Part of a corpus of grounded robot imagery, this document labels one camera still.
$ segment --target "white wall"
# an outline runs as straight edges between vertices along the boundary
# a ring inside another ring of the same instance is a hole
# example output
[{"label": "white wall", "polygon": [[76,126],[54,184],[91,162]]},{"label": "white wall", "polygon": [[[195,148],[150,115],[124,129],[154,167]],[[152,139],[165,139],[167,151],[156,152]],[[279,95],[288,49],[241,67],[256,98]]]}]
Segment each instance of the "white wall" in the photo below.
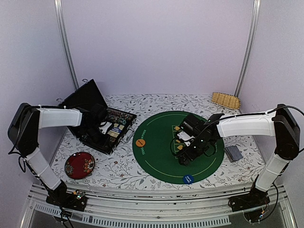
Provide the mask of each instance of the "white wall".
[{"label": "white wall", "polygon": [[77,77],[103,94],[233,94],[253,1],[65,0]]},{"label": "white wall", "polygon": [[[32,175],[22,173],[18,156],[8,156],[7,129],[22,102],[54,105],[73,91],[53,1],[0,1],[0,227],[17,228]],[[39,136],[49,160],[63,129]]]},{"label": "white wall", "polygon": [[[304,110],[304,1],[262,1],[256,39],[240,99],[244,112],[263,111],[278,103]],[[302,128],[304,117],[294,113]],[[268,159],[275,140],[258,137]],[[304,227],[304,154],[290,163],[281,177],[291,201],[298,227]]]}]

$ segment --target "poker chip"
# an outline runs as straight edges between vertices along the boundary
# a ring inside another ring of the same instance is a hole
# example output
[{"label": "poker chip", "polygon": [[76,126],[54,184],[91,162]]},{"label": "poker chip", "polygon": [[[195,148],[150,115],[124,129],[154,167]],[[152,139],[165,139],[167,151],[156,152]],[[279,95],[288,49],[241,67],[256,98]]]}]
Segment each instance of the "poker chip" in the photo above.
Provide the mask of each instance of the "poker chip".
[{"label": "poker chip", "polygon": [[187,174],[185,175],[183,178],[182,178],[182,181],[185,183],[185,184],[193,184],[194,183],[194,177]]},{"label": "poker chip", "polygon": [[144,147],[144,145],[146,144],[146,141],[144,139],[139,139],[135,142],[135,144],[138,147]]}]

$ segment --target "black briefcase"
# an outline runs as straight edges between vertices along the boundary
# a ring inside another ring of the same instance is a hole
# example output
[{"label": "black briefcase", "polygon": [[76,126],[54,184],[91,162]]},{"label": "black briefcase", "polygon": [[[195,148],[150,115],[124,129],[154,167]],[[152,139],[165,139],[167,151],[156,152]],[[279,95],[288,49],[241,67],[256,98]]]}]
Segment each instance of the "black briefcase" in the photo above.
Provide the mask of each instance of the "black briefcase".
[{"label": "black briefcase", "polygon": [[115,150],[128,130],[132,130],[131,126],[136,119],[134,114],[108,107],[93,79],[86,81],[59,106],[76,107],[84,112],[101,110],[99,112],[103,119],[101,123],[107,122],[107,126],[111,123],[111,126],[104,130],[103,134],[98,134],[98,138],[90,134],[87,129],[84,131],[81,126],[68,128],[83,144],[106,154],[111,154]]}]

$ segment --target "red floral tin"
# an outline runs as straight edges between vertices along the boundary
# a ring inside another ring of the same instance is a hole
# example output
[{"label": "red floral tin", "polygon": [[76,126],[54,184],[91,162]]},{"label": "red floral tin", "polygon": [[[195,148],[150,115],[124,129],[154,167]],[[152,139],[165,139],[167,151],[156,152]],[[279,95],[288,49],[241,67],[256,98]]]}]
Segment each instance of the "red floral tin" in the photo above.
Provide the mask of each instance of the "red floral tin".
[{"label": "red floral tin", "polygon": [[95,167],[94,157],[87,152],[72,154],[65,163],[65,172],[74,180],[87,177]]}]

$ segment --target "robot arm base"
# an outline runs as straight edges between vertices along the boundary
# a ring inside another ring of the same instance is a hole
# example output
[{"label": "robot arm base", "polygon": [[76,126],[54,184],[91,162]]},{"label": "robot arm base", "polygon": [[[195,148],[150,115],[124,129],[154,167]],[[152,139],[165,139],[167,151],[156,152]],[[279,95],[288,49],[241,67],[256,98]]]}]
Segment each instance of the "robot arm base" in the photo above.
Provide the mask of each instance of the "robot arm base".
[{"label": "robot arm base", "polygon": [[84,192],[78,190],[73,193],[68,193],[66,184],[61,181],[55,190],[48,192],[46,202],[55,206],[60,205],[66,209],[85,211],[87,197],[84,196]]},{"label": "robot arm base", "polygon": [[228,205],[233,212],[263,206],[270,202],[267,191],[264,192],[256,189],[255,183],[256,181],[249,193],[229,198]]}]

